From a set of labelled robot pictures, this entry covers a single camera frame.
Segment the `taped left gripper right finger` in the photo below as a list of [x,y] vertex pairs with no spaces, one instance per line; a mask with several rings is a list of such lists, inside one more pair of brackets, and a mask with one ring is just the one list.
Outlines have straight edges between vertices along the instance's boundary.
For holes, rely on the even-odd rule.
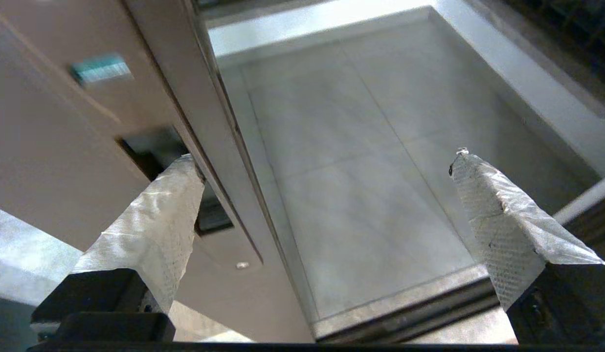
[[544,212],[505,174],[459,150],[449,176],[517,341],[605,345],[605,261]]

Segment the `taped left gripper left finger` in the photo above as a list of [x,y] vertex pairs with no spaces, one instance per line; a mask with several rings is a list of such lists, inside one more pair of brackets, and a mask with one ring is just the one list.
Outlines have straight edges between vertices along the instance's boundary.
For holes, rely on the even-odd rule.
[[168,322],[193,251],[204,182],[193,157],[172,162],[79,257],[33,311],[41,340],[85,323],[86,336]]

